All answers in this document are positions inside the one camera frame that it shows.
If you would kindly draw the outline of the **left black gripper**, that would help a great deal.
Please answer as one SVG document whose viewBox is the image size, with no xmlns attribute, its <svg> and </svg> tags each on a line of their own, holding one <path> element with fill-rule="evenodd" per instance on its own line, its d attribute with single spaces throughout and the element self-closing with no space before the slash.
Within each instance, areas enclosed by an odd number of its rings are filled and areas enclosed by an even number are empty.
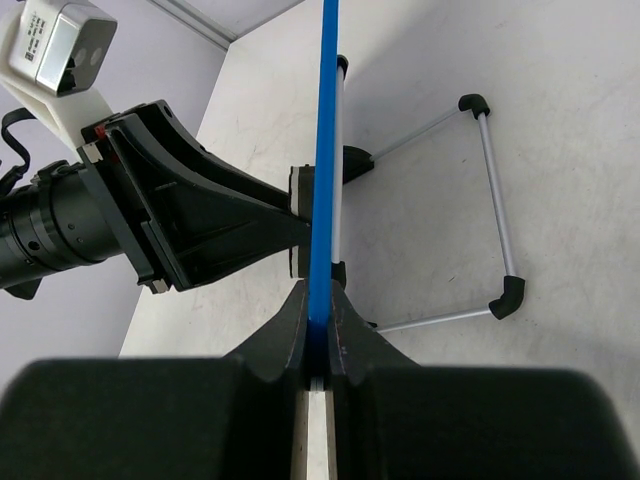
<svg viewBox="0 0 640 480">
<path fill-rule="evenodd" d="M 83 181 L 138 284 L 154 294 L 209 285 L 310 242 L 310 224 L 288 210 L 288 193 L 210 153 L 164 100 L 80 135 Z M 175 173 L 215 185 L 175 182 Z"/>
</svg>

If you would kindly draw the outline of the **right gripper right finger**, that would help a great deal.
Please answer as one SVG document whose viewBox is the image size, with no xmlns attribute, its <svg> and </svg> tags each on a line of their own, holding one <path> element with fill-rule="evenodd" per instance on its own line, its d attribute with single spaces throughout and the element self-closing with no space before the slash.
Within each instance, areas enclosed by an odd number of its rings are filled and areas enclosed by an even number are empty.
<svg viewBox="0 0 640 480">
<path fill-rule="evenodd" d="M 571 370 L 422 366 L 334 284 L 328 325 L 333 479 L 635 479 L 610 398 Z"/>
</svg>

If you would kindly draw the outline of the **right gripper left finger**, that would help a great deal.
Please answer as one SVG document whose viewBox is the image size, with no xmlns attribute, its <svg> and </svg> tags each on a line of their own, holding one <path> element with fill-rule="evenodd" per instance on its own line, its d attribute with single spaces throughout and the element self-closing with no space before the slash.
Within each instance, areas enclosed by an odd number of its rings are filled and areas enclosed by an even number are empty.
<svg viewBox="0 0 640 480">
<path fill-rule="evenodd" d="M 223 357 L 42 360 L 1 402 L 5 479 L 303 479 L 308 288 Z"/>
</svg>

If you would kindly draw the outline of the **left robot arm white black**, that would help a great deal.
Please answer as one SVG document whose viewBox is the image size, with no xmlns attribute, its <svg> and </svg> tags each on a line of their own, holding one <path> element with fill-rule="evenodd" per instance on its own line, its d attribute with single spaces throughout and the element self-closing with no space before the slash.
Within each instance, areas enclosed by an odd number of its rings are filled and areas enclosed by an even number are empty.
<svg viewBox="0 0 640 480">
<path fill-rule="evenodd" d="M 289 195 L 209 153 L 165 101 L 81 132 L 79 161 L 1 187 L 1 287 L 124 255 L 153 293 L 191 290 L 309 243 Z"/>
</svg>

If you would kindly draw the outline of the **blue framed whiteboard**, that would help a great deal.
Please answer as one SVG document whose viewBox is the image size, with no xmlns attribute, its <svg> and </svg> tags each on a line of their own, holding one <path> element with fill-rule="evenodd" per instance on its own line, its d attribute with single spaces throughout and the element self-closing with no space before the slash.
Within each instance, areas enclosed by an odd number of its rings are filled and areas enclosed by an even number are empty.
<svg viewBox="0 0 640 480">
<path fill-rule="evenodd" d="M 312 479 L 329 477 L 327 420 L 328 327 L 332 268 L 340 263 L 345 71 L 338 55 L 339 3 L 322 11 L 316 158 L 306 352 L 309 354 L 308 446 Z"/>
</svg>

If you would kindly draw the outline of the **black whiteboard eraser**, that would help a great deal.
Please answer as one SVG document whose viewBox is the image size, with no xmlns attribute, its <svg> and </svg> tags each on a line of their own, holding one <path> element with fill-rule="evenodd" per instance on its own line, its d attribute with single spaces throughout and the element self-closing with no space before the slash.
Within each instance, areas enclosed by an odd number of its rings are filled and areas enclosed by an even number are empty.
<svg viewBox="0 0 640 480">
<path fill-rule="evenodd" d="M 312 221 L 315 167 L 292 167 L 289 176 L 289 209 L 308 225 Z M 289 249 L 289 271 L 292 279 L 308 278 L 310 273 L 311 233 L 306 240 Z"/>
</svg>

